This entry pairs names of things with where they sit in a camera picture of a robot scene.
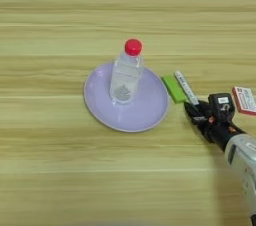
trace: plastic bottle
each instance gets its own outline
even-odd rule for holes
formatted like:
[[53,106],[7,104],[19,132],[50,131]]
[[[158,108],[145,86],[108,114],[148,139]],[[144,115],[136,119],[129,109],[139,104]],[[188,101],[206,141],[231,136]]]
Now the plastic bottle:
[[127,104],[134,99],[143,72],[141,49],[139,40],[129,39],[124,51],[115,61],[110,85],[113,102]]

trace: purple plate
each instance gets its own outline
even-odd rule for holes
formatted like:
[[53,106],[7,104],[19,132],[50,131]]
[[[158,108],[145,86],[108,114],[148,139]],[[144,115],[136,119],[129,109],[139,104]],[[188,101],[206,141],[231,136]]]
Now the purple plate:
[[103,124],[124,132],[141,132],[158,125],[168,112],[170,98],[161,79],[144,68],[134,100],[114,104],[109,95],[113,63],[101,65],[87,79],[84,99]]

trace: wood grain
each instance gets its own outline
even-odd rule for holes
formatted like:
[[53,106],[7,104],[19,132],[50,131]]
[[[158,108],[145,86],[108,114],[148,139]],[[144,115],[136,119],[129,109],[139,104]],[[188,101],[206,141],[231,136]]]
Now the wood grain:
[[[0,0],[0,225],[250,225],[223,154],[173,105],[155,129],[112,131],[83,84],[127,38],[201,99],[255,88],[256,0]],[[256,118],[237,114],[256,136]]]

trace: marker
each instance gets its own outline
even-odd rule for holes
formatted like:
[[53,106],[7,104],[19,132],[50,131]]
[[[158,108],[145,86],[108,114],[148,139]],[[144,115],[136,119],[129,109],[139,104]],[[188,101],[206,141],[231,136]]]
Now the marker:
[[191,88],[188,85],[188,82],[186,81],[186,79],[184,78],[184,76],[182,75],[182,73],[180,71],[175,71],[174,76],[176,77],[176,79],[178,80],[178,82],[180,83],[183,91],[185,92],[185,94],[187,95],[188,99],[190,100],[190,102],[193,105],[198,105],[198,99],[196,98],[195,94],[193,93],[193,91],[191,90]]

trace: clear water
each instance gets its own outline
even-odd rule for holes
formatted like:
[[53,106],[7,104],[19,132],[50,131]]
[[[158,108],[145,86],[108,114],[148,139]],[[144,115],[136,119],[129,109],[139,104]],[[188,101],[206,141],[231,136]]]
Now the clear water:
[[114,102],[126,104],[134,99],[142,71],[140,56],[131,57],[124,53],[115,61],[110,86]]

